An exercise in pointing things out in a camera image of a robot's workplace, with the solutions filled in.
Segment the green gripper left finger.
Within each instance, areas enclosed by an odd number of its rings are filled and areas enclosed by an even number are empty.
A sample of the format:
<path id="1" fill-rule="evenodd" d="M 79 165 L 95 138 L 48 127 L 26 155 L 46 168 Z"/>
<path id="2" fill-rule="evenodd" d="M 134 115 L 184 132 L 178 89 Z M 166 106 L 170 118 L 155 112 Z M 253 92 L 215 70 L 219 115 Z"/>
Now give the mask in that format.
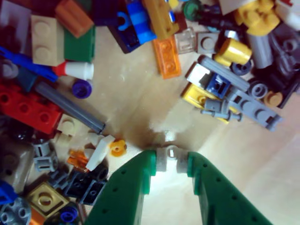
<path id="1" fill-rule="evenodd" d="M 165 172 L 167 150 L 145 150 L 116 170 L 100 192 L 86 225 L 139 225 L 151 177 Z"/>

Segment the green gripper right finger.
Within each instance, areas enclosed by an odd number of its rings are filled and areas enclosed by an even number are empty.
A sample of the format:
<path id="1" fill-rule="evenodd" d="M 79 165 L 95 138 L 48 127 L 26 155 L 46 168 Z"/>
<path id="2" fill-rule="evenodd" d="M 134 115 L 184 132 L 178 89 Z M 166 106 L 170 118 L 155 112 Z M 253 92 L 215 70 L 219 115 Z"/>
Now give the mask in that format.
<path id="1" fill-rule="evenodd" d="M 192 178 L 204 225 L 270 225 L 271 222 L 203 155 L 182 152 L 177 172 Z"/>

